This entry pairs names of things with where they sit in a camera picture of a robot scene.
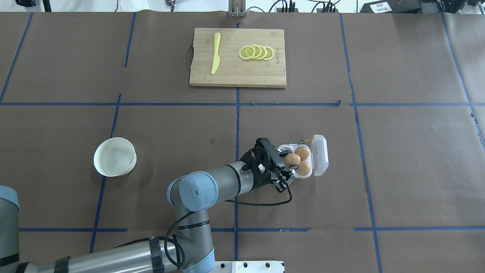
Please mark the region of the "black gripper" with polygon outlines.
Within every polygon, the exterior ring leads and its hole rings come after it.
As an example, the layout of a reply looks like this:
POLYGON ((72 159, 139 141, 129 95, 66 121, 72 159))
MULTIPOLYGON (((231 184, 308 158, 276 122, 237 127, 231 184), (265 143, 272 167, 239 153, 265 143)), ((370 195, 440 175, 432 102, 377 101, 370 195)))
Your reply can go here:
POLYGON ((292 150, 278 151, 268 138, 258 138, 254 147, 244 153, 239 160, 244 162, 242 170, 250 170, 253 174, 253 186, 273 183, 278 193, 282 193, 296 180, 296 171, 284 169, 282 159, 292 153, 292 150))

